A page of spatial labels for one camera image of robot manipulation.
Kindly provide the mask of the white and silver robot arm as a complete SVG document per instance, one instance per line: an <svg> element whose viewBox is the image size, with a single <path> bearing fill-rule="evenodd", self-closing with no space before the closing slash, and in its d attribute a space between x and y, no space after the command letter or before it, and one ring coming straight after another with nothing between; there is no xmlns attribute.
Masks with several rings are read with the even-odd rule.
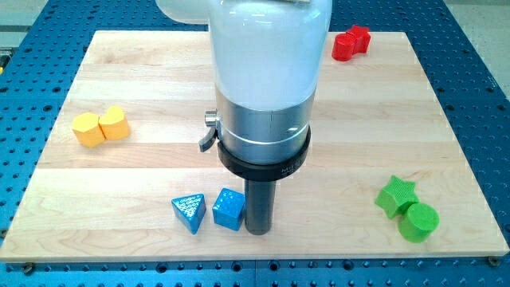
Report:
<svg viewBox="0 0 510 287"><path fill-rule="evenodd" d="M169 18L206 24L218 136L252 164L285 161L303 146L332 15L331 0L157 0Z"/></svg>

